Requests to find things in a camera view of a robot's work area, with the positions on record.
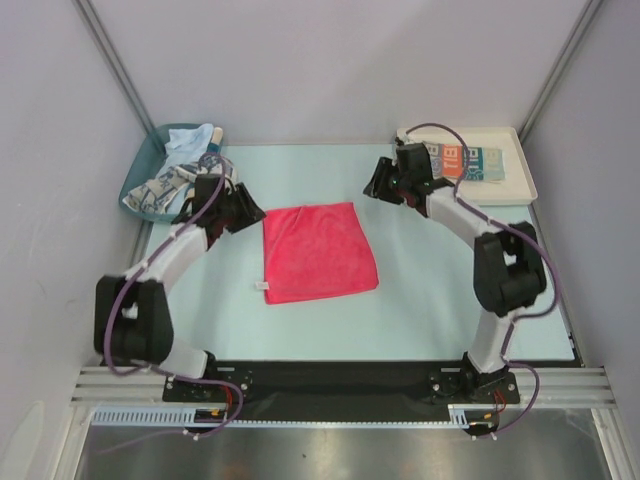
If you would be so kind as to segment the striped rabbit text towel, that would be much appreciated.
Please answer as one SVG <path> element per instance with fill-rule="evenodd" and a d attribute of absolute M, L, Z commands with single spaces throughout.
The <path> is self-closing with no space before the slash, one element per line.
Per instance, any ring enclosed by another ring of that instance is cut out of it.
<path fill-rule="evenodd" d="M 506 179 L 502 151 L 497 148 L 424 142 L 430 156 L 433 174 L 477 182 L 501 182 Z"/>

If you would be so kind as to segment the white blue patterned towel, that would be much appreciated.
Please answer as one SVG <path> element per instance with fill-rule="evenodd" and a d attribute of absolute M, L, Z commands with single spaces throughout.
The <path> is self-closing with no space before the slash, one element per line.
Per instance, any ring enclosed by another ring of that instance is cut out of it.
<path fill-rule="evenodd" d="M 125 192 L 121 203 L 134 213 L 174 217 L 180 210 L 177 201 L 195 192 L 199 175 L 225 173 L 226 184 L 235 184 L 238 174 L 234 164 L 216 153 L 205 153 L 195 162 L 171 166 L 166 173 L 147 180 Z"/>

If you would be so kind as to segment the pink red towel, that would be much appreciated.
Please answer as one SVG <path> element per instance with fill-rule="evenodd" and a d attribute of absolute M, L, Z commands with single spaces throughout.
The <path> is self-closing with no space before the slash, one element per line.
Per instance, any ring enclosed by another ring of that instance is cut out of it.
<path fill-rule="evenodd" d="M 263 257 L 269 305 L 360 294 L 379 285 L 375 257 L 352 202 L 268 211 Z"/>

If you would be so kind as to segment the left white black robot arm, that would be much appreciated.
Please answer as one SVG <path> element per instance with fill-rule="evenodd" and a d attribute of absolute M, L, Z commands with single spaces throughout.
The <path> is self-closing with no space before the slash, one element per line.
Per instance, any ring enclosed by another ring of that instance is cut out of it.
<path fill-rule="evenodd" d="M 94 348 L 114 374 L 150 368 L 184 379 L 187 391 L 199 400 L 217 394 L 215 356 L 177 339 L 168 296 L 223 233 L 237 233 L 265 218 L 244 183 L 223 174 L 196 177 L 193 196 L 156 250 L 123 274 L 97 282 Z"/>

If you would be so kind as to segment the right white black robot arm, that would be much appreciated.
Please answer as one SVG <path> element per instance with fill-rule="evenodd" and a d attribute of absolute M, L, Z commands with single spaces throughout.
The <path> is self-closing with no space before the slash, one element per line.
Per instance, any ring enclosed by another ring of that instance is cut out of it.
<path fill-rule="evenodd" d="M 454 183 L 433 176 L 423 144 L 397 147 L 394 159 L 381 157 L 363 194 L 408 206 L 473 251 L 473 290 L 481 316 L 463 356 L 460 388 L 471 401 L 486 400 L 508 373 L 506 350 L 516 321 L 547 287 L 535 229 L 527 222 L 494 225 L 459 195 Z"/>

